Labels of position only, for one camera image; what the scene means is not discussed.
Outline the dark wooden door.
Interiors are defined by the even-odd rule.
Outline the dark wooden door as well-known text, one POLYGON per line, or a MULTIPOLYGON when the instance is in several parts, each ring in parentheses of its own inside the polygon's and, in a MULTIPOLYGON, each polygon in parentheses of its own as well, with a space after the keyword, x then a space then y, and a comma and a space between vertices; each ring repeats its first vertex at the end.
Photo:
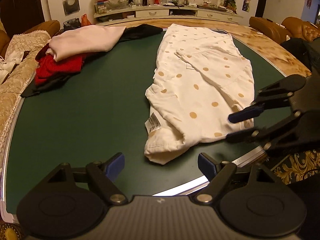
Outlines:
POLYGON ((1 22, 9 36, 43 23, 41 0, 1 0, 1 22))

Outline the black garment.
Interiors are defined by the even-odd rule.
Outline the black garment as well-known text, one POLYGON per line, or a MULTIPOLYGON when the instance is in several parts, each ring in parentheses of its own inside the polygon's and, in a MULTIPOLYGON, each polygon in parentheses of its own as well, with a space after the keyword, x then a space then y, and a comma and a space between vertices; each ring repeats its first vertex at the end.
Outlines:
MULTIPOLYGON (((126 42, 126 41, 133 41, 133 40, 140 40, 143 38, 147 38, 150 36, 158 35, 163 31, 162 28, 156 27, 154 25, 149 24, 141 24, 136 27, 126 28, 124 30, 123 35, 119 39, 119 42, 126 42)), ((49 45, 46 44, 39 52, 40 55, 46 55, 46 51, 48 50, 49 45)), ((84 60, 84 64, 92 62, 93 60, 105 55, 105 52, 96 52, 96 53, 87 53, 87 57, 84 60)), ((36 96, 41 93, 46 93, 52 90, 60 89, 65 85, 65 83, 73 76, 77 74, 67 75, 65 77, 58 77, 52 81, 49 81, 45 85, 36 86, 35 85, 35 78, 29 83, 29 85, 25 88, 22 92, 21 97, 28 98, 31 96, 36 96)))

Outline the white polka dot garment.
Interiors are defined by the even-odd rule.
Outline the white polka dot garment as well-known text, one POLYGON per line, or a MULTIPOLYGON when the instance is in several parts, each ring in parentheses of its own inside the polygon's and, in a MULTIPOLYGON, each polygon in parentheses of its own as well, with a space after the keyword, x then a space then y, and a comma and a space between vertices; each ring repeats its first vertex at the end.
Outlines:
POLYGON ((144 154, 164 165, 194 145, 253 127, 228 121, 254 100, 252 66, 230 34, 172 24, 163 36, 152 85, 144 154))

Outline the white sneaker left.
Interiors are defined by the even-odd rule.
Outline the white sneaker left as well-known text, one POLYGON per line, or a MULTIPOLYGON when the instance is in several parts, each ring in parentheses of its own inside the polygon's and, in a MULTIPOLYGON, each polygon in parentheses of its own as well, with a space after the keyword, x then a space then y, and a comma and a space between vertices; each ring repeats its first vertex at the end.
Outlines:
POLYGON ((2 84, 10 75, 12 72, 13 68, 16 65, 16 60, 15 59, 9 59, 5 60, 1 56, 1 61, 0 61, 0 84, 2 84))

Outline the orange plastic bag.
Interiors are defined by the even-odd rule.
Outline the orange plastic bag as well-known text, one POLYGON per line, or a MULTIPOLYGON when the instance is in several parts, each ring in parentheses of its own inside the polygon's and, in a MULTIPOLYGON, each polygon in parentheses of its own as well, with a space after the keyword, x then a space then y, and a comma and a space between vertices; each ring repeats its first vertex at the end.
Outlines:
POLYGON ((84 14, 81 16, 81 27, 86 27, 91 25, 90 20, 87 17, 87 14, 84 14))

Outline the white TV cabinet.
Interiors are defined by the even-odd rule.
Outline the white TV cabinet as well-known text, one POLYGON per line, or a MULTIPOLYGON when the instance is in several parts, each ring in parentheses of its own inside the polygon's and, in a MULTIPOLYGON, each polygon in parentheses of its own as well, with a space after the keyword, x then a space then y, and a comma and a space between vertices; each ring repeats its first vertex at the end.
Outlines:
POLYGON ((124 9, 108 9, 107 12, 94 14, 98 25, 106 26, 138 20, 154 20, 158 18, 189 18, 213 20, 239 24, 243 17, 231 10, 206 6, 165 6, 165 5, 133 5, 124 9))

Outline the brown leather sofa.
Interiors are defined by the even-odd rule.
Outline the brown leather sofa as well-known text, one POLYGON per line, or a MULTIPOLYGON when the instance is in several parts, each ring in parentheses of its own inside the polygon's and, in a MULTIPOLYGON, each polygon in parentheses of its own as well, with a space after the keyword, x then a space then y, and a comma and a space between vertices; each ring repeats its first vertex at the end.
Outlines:
POLYGON ((295 38, 301 38, 308 42, 319 37, 319 28, 308 21, 296 17, 287 17, 281 23, 295 38))

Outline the red garment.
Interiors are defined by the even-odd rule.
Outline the red garment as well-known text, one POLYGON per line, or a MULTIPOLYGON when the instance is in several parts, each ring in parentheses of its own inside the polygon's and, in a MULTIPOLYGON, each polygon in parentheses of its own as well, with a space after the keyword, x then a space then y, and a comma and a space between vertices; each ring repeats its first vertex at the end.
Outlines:
POLYGON ((80 73, 86 57, 87 54, 78 54, 56 62, 50 54, 38 54, 35 58, 39 64, 35 75, 35 85, 45 85, 55 78, 80 73))

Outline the beige lace sofa cover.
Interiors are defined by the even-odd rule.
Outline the beige lace sofa cover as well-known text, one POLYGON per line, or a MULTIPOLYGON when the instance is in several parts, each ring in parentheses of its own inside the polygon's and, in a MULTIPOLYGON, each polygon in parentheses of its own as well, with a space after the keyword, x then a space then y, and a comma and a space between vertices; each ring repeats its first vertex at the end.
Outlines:
POLYGON ((4 143, 21 100, 21 94, 38 67, 35 56, 50 39, 51 36, 47 31, 36 30, 28 34, 15 35, 9 42, 5 58, 18 51, 29 51, 29 54, 1 84, 1 162, 4 159, 4 143))

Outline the pink garment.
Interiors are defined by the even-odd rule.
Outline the pink garment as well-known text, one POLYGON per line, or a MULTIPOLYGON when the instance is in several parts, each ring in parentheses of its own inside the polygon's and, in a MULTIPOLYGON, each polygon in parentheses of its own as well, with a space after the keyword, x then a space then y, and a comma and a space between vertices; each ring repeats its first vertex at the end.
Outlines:
POLYGON ((82 53, 110 51, 123 35, 125 27, 88 25, 54 36, 47 54, 56 62, 82 53))

